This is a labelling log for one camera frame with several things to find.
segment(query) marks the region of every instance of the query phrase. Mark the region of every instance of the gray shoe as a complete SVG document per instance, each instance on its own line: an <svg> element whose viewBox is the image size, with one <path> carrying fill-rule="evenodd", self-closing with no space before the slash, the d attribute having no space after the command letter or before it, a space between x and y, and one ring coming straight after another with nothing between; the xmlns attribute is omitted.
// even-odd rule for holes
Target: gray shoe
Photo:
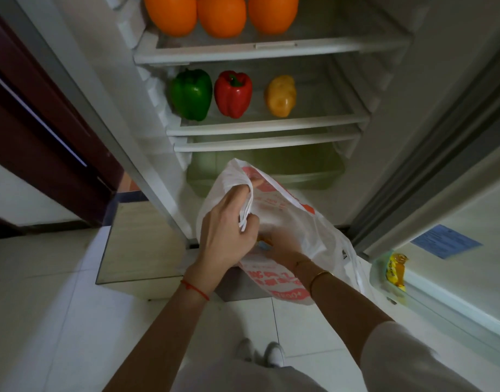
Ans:
<svg viewBox="0 0 500 392"><path fill-rule="evenodd" d="M249 338L245 338L235 349L235 358L245 362L253 362L254 353L255 348L252 341Z"/></svg>
<svg viewBox="0 0 500 392"><path fill-rule="evenodd" d="M268 344L265 352L265 366L268 368L284 367L284 349L278 343Z"/></svg>

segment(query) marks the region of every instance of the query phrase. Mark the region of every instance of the person's left hand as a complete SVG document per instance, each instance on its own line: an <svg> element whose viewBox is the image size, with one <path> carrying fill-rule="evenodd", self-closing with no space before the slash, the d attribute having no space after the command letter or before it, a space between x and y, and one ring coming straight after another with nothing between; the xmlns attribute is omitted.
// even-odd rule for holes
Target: person's left hand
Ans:
<svg viewBox="0 0 500 392"><path fill-rule="evenodd" d="M253 180L253 188L263 180ZM199 256L188 268L185 280L206 294L211 293L226 271L239 262L257 241L259 217L249 214L246 228L239 228L239 213L250 193L246 184L232 187L203 218Z"/></svg>

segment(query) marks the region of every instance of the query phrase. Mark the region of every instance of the orange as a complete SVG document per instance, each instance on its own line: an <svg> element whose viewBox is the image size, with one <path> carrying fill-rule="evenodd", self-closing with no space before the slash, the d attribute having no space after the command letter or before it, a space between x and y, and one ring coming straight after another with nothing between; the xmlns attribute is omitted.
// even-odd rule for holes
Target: orange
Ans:
<svg viewBox="0 0 500 392"><path fill-rule="evenodd" d="M297 15L299 0L248 0L248 16L262 34L282 34Z"/></svg>
<svg viewBox="0 0 500 392"><path fill-rule="evenodd" d="M246 23L245 0L197 0L197 14L212 37L226 39L240 35Z"/></svg>
<svg viewBox="0 0 500 392"><path fill-rule="evenodd" d="M183 37L197 23L196 0L145 0L150 19L165 34Z"/></svg>

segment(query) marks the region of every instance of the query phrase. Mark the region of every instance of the red bell pepper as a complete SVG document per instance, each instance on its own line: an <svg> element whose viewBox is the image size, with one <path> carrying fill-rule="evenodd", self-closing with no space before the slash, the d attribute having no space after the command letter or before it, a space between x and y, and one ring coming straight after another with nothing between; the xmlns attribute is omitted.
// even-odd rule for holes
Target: red bell pepper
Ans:
<svg viewBox="0 0 500 392"><path fill-rule="evenodd" d="M251 80L246 74L222 72L214 86L215 103L223 115L240 118L250 105L251 92Z"/></svg>

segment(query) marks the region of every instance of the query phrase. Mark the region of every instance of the red string bracelet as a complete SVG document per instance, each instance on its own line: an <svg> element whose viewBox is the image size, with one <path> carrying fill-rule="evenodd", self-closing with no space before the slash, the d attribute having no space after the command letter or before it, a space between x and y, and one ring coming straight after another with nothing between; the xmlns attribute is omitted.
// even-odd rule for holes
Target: red string bracelet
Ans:
<svg viewBox="0 0 500 392"><path fill-rule="evenodd" d="M189 289L195 290L201 296L203 296L206 301L210 301L210 297L208 297L206 294L204 294L201 290L197 289L197 287L195 287L194 285L191 285L190 283L188 283L184 279L181 279L181 283L183 283L186 286L186 290L189 290Z"/></svg>

